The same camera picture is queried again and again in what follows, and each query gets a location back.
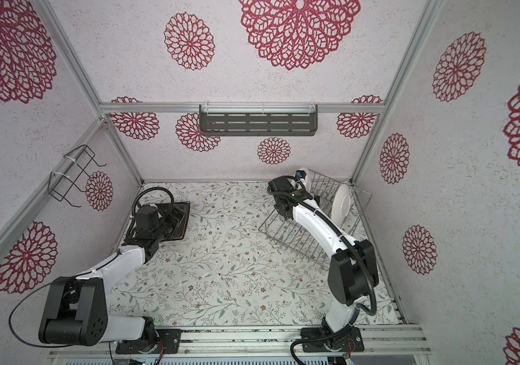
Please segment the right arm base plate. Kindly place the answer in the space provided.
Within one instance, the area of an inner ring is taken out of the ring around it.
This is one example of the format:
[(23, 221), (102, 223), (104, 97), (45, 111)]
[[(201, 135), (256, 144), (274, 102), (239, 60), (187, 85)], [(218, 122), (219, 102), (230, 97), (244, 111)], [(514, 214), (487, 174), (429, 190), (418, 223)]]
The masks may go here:
[(324, 328), (305, 327), (300, 331), (302, 350), (305, 353), (319, 352), (363, 352), (365, 350), (364, 342), (360, 330), (352, 326), (342, 334), (337, 334), (330, 339), (322, 339), (329, 335)]

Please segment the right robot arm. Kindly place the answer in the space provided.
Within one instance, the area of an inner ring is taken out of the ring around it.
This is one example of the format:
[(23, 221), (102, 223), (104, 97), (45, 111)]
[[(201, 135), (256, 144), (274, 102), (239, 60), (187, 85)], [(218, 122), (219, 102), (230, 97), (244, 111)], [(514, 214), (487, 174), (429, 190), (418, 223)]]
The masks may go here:
[(343, 229), (354, 203), (351, 188), (334, 182), (333, 196), (316, 185), (308, 170), (278, 176), (267, 184), (276, 213), (318, 245), (315, 252), (328, 260), (327, 283), (332, 296), (323, 330), (339, 336), (348, 332), (360, 313), (373, 316), (379, 284), (375, 249), (369, 240), (358, 240)]

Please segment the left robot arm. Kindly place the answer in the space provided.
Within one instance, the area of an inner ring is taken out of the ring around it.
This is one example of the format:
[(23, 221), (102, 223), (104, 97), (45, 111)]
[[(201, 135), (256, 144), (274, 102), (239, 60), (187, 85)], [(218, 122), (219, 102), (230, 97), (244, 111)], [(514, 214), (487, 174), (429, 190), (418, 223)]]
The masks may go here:
[(159, 334), (148, 316), (108, 311), (106, 295), (127, 275), (148, 263), (160, 243), (171, 240), (188, 214), (178, 204), (144, 205), (134, 214), (134, 232), (116, 253), (88, 272), (51, 283), (39, 327), (46, 345), (93, 346), (120, 342), (136, 353), (150, 353)]

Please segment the black plate with gold rim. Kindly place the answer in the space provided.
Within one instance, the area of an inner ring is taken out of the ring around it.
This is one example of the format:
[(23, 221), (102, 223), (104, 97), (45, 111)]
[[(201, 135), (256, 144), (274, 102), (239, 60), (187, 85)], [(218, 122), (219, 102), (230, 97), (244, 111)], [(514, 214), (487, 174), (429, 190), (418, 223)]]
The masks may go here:
[(170, 207), (169, 203), (156, 203), (159, 211), (160, 220), (163, 220), (162, 229), (164, 232), (163, 241), (183, 240), (188, 227), (191, 202), (175, 202), (173, 209), (165, 217)]

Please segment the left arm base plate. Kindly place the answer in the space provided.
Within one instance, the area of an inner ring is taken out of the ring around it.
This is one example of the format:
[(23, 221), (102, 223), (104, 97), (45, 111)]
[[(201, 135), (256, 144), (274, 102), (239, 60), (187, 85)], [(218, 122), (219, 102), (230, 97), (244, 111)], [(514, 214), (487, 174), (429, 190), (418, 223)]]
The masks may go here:
[(176, 354), (181, 335), (180, 329), (147, 330), (139, 339), (119, 342), (115, 354)]

